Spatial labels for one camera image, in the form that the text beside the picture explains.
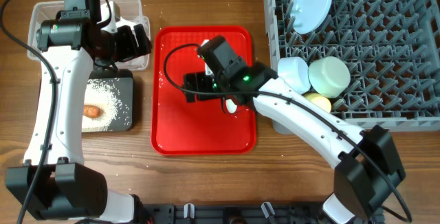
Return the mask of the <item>white plastic spoon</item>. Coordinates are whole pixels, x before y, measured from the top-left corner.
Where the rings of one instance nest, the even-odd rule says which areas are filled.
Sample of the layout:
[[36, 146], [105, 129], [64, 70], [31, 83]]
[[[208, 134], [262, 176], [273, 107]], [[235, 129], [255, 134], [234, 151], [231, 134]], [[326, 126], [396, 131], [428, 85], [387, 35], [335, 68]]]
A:
[[225, 101], [225, 106], [226, 106], [228, 113], [231, 113], [231, 114], [235, 113], [238, 108], [238, 106], [232, 101], [232, 99], [227, 99]]

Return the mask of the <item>orange carrot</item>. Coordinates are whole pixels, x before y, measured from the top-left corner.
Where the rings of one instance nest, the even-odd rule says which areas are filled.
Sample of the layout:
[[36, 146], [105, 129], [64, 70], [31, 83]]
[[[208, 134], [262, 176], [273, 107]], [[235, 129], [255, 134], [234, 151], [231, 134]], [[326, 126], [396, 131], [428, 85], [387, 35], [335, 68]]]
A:
[[87, 104], [83, 108], [83, 115], [91, 119], [96, 119], [102, 115], [102, 109], [95, 105]]

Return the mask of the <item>small light blue bowl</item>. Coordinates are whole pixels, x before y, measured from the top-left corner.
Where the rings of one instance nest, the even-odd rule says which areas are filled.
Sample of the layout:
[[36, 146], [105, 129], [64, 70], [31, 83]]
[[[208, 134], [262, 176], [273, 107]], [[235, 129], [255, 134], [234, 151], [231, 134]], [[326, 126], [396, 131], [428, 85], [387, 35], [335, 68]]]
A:
[[311, 89], [309, 67], [300, 57], [282, 58], [278, 62], [278, 75], [298, 94]]

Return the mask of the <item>yellow plastic cup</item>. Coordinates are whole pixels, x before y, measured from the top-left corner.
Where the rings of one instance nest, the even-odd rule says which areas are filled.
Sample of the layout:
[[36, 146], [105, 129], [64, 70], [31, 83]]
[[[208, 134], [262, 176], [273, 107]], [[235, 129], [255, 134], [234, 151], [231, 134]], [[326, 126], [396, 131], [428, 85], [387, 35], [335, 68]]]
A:
[[319, 93], [306, 93], [303, 95], [308, 101], [320, 107], [327, 113], [331, 112], [331, 102], [328, 98], [320, 95]]

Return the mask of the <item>green bowl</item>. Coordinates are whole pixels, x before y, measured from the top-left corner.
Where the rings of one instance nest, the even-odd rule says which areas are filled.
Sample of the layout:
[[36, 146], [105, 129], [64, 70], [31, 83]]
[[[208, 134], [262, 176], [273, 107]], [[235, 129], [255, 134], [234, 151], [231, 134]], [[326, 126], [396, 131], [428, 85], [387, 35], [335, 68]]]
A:
[[320, 95], [336, 98], [349, 86], [351, 75], [342, 60], [329, 56], [310, 64], [309, 81]]

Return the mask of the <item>large light blue plate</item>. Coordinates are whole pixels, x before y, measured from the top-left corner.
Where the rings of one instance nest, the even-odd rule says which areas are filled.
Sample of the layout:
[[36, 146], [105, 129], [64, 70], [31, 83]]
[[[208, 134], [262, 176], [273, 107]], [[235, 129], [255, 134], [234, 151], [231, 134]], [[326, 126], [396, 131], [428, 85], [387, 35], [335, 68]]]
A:
[[293, 7], [288, 11], [294, 18], [293, 29], [306, 34], [317, 29], [326, 19], [332, 0], [292, 0]]

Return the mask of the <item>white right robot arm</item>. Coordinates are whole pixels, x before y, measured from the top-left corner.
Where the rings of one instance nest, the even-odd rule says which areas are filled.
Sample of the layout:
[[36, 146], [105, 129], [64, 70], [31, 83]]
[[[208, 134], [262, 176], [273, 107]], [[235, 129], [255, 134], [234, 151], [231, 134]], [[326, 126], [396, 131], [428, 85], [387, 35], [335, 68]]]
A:
[[249, 66], [223, 36], [192, 47], [213, 73], [209, 90], [173, 86], [187, 95], [223, 97], [246, 105], [315, 149], [334, 169], [333, 192], [321, 207], [329, 221], [367, 221], [382, 208], [403, 222], [412, 222], [397, 190], [406, 173], [389, 130], [375, 125], [366, 131], [327, 113], [295, 92], [270, 67]]

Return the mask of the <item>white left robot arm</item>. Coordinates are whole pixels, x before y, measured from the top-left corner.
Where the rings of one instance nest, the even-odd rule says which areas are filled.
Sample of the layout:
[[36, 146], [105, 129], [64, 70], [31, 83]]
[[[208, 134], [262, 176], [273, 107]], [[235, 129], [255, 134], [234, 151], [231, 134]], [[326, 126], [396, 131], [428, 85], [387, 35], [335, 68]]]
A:
[[108, 0], [64, 0], [52, 20], [41, 23], [32, 53], [42, 65], [36, 123], [23, 164], [7, 169], [6, 188], [21, 213], [38, 221], [152, 223], [134, 194], [110, 190], [103, 174], [85, 166], [82, 119], [94, 68], [115, 71], [152, 50], [142, 25], [107, 28], [100, 6]]

